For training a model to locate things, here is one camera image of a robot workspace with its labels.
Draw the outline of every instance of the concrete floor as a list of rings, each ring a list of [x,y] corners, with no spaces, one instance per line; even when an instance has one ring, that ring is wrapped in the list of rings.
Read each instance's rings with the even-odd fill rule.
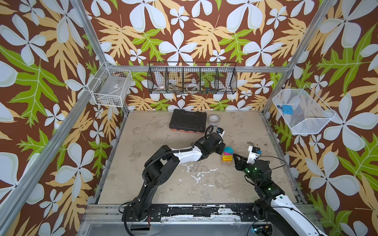
[[[185,133],[169,129],[171,112],[131,112],[127,118],[114,159],[102,190],[99,204],[121,204],[133,200],[139,193],[144,163],[162,145],[170,148],[189,147],[203,134]],[[277,156],[268,137],[262,118],[256,111],[208,112],[220,117],[219,127],[227,147],[235,153],[248,156],[253,143],[263,155]],[[270,167],[280,166],[279,160],[270,160]],[[283,168],[273,170],[272,179],[296,202]],[[235,163],[226,163],[216,153],[199,162],[178,165],[168,181],[159,186],[152,203],[241,203],[254,202],[259,197],[253,186],[244,180],[244,173],[235,169]]]

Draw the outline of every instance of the blue object in basket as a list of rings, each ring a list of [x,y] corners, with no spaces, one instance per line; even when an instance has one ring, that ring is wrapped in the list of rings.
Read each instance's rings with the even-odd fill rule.
[[[288,115],[292,115],[294,113],[293,108],[290,105],[282,105],[281,110],[284,114]]]

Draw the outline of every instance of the tape roll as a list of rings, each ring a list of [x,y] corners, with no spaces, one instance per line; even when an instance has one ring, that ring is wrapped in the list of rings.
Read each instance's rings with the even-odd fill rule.
[[[208,121],[209,121],[209,125],[214,125],[220,121],[220,118],[217,115],[211,115],[209,116]]]

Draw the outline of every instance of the white arm segment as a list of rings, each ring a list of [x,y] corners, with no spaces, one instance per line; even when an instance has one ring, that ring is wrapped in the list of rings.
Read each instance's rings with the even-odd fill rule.
[[[252,152],[252,149],[253,149],[253,146],[249,146],[248,147],[248,151],[249,151],[249,154],[248,154],[248,160],[247,160],[247,163],[249,164],[254,164],[255,163],[255,160],[261,156],[261,153],[254,153]]]
[[[307,219],[306,216],[302,213],[299,214],[300,210],[290,201],[289,197],[286,195],[279,195],[276,197],[275,200],[272,199],[270,203],[271,207],[278,212],[290,225],[291,227],[297,232],[299,236],[319,236],[318,232],[314,228]],[[318,227],[316,227],[321,235],[327,236],[323,231],[321,231]]]
[[[188,149],[188,148],[180,148],[180,149],[171,148],[171,149],[172,150],[183,150],[183,149]],[[202,156],[202,152],[197,146],[194,146],[192,151],[186,151],[186,152],[183,152],[183,153],[174,153],[173,155],[178,157],[178,159],[180,160],[180,163],[179,163],[179,165],[180,165],[180,164],[184,164],[184,163],[187,163],[187,162],[198,161]]]

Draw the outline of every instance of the black cable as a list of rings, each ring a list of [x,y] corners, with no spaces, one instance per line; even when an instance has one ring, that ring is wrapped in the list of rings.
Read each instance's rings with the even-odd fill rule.
[[[252,183],[252,182],[250,182],[249,180],[247,180],[246,177],[247,177],[247,175],[244,175],[244,179],[245,179],[248,183],[250,183],[250,184],[252,184],[253,186],[255,186],[255,184]]]
[[[205,134],[211,134],[214,130],[214,126],[213,125],[209,125],[207,128],[206,128],[206,131],[205,131]]]
[[[129,208],[129,206],[130,206],[130,204],[131,203],[133,203],[133,202],[136,202],[136,200],[133,200],[133,201],[131,201],[131,202],[129,202],[129,203],[127,203],[127,206],[125,207],[125,209],[123,210],[123,212],[125,213],[125,221],[123,222],[123,224],[124,224],[124,226],[125,226],[125,229],[126,229],[126,232],[130,235],[130,236],[135,236],[135,235],[133,235],[132,233],[131,233],[131,231],[128,229],[128,227],[127,227],[127,220],[126,220],[126,214],[127,214],[127,209]]]
[[[248,236],[248,233],[249,233],[249,231],[251,230],[252,226],[253,226],[257,221],[259,221],[259,220],[256,220],[255,222],[253,222],[253,223],[251,224],[251,226],[248,228],[247,236]]]
[[[283,159],[281,159],[281,158],[278,158],[278,157],[274,157],[274,156],[259,156],[258,158],[260,158],[260,157],[273,157],[273,158],[276,158],[276,159],[278,159],[278,160],[281,160],[281,161],[283,161],[283,162],[285,163],[285,164],[283,164],[283,165],[281,165],[281,166],[279,166],[279,167],[275,167],[275,168],[273,168],[273,169],[271,169],[271,170],[274,170],[274,169],[278,169],[278,168],[284,167],[284,166],[287,164],[285,160],[283,160]]]
[[[301,216],[303,216],[308,222],[310,222],[310,224],[316,229],[316,232],[318,233],[319,236],[324,236],[323,234],[319,233],[319,230],[317,229],[317,227],[306,216],[304,216],[301,212],[297,211],[296,209],[294,209],[292,207],[272,207],[272,208],[288,208],[288,209],[290,209],[292,211],[297,212],[298,214],[300,214]]]

